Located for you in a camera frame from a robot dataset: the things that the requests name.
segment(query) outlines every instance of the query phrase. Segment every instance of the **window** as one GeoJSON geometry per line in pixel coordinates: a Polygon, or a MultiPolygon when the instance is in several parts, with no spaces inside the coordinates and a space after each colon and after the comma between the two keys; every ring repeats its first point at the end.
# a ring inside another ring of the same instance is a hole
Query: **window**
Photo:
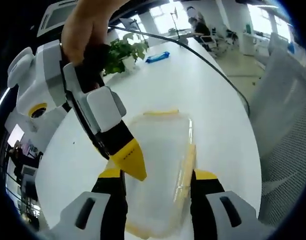
{"type": "Polygon", "coordinates": [[[154,22],[160,34],[167,33],[169,29],[174,28],[174,22],[171,13],[177,10],[178,18],[173,15],[177,29],[190,29],[191,25],[188,22],[187,13],[180,2],[170,1],[168,4],[157,6],[149,10],[151,16],[154,18],[154,22]]]}
{"type": "MultiPolygon", "coordinates": [[[[143,32],[143,33],[146,33],[146,29],[145,29],[144,25],[142,24],[142,21],[141,21],[141,19],[139,18],[138,15],[132,16],[132,17],[130,17],[130,19],[136,20],[140,31],[143,32]]],[[[120,24],[117,25],[117,27],[120,27],[120,28],[123,27],[124,28],[124,25],[122,23],[120,23],[120,24]]],[[[116,29],[116,33],[117,33],[119,39],[123,39],[123,36],[128,34],[127,31],[122,31],[122,30],[118,30],[118,29],[116,29]]],[[[128,42],[129,42],[129,44],[134,44],[134,43],[140,43],[140,41],[142,41],[142,40],[143,40],[142,35],[134,34],[134,39],[133,40],[128,39],[128,42]]]]}
{"type": "Polygon", "coordinates": [[[277,16],[274,16],[274,17],[275,17],[275,21],[276,21],[277,34],[286,38],[288,40],[288,42],[290,42],[291,41],[291,36],[290,36],[290,33],[289,33],[289,28],[288,28],[287,23],[277,16]]]}
{"type": "Polygon", "coordinates": [[[272,33],[272,25],[269,20],[268,12],[249,4],[247,7],[251,15],[253,29],[270,35],[272,33]]]}

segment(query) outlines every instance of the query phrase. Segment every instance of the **black cable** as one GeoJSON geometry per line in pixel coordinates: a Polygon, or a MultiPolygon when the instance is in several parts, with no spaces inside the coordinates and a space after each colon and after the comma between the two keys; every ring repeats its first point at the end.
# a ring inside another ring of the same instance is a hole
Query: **black cable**
{"type": "Polygon", "coordinates": [[[118,26],[114,26],[114,25],[109,25],[110,28],[112,29],[118,29],[118,30],[122,30],[122,31],[126,31],[126,32],[129,32],[129,33],[133,33],[133,34],[141,34],[141,35],[145,35],[145,36],[149,36],[149,37],[153,37],[153,38],[157,38],[157,39],[161,39],[161,40],[165,40],[165,41],[168,41],[168,42],[172,42],[172,43],[175,43],[175,44],[178,44],[180,45],[181,47],[189,50],[191,53],[195,54],[196,56],[198,56],[200,59],[202,59],[204,62],[206,62],[211,68],[213,68],[218,74],[220,74],[231,86],[232,88],[235,89],[235,91],[237,91],[238,94],[240,94],[242,96],[242,98],[244,99],[244,101],[246,102],[246,105],[247,105],[247,115],[249,116],[250,115],[250,107],[249,107],[249,104],[248,104],[248,101],[246,100],[246,97],[234,86],[234,84],[217,68],[215,67],[212,63],[210,63],[207,59],[205,59],[202,55],[200,55],[199,53],[197,53],[196,51],[194,51],[193,49],[191,49],[189,46],[183,44],[183,43],[180,43],[179,41],[177,40],[173,40],[171,38],[167,38],[167,37],[164,37],[164,36],[159,36],[159,35],[155,35],[155,34],[151,34],[151,33],[146,33],[146,32],[141,32],[141,31],[135,31],[135,30],[130,30],[130,29],[127,29],[127,28],[122,28],[122,27],[118,27],[118,26]]]}

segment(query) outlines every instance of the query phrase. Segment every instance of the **yellow ring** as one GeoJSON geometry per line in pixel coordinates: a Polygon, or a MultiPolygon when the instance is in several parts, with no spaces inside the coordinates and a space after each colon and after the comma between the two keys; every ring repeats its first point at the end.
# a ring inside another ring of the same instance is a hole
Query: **yellow ring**
{"type": "Polygon", "coordinates": [[[36,112],[39,109],[46,109],[46,108],[47,108],[47,103],[45,102],[37,104],[28,111],[28,116],[32,118],[34,112],[36,112]]]}

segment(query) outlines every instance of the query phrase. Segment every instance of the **plastic lid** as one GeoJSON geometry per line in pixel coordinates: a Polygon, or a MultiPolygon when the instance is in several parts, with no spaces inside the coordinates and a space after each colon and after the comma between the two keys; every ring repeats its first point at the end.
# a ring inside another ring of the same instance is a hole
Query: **plastic lid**
{"type": "Polygon", "coordinates": [[[125,175],[126,231],[142,239],[167,237],[180,224],[195,165],[192,121],[178,111],[147,112],[128,128],[143,152],[147,178],[125,175]]]}

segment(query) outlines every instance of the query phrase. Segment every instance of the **white table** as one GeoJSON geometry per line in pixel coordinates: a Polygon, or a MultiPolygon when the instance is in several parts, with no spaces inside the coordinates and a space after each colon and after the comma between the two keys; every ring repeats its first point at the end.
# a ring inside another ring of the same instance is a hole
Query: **white table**
{"type": "MultiPolygon", "coordinates": [[[[218,66],[194,39],[189,46],[218,66]]],[[[197,167],[215,173],[225,190],[250,203],[258,214],[261,169],[255,137],[235,90],[210,66],[178,45],[168,42],[147,55],[169,51],[168,59],[147,64],[129,77],[108,84],[123,101],[125,123],[145,111],[179,109],[190,114],[197,149],[197,167]]],[[[107,161],[95,150],[71,110],[54,134],[36,176],[42,211],[50,228],[60,212],[84,191],[91,191],[107,161]]],[[[193,239],[189,205],[179,235],[193,239]]],[[[137,239],[125,233],[125,239],[137,239]]]]}

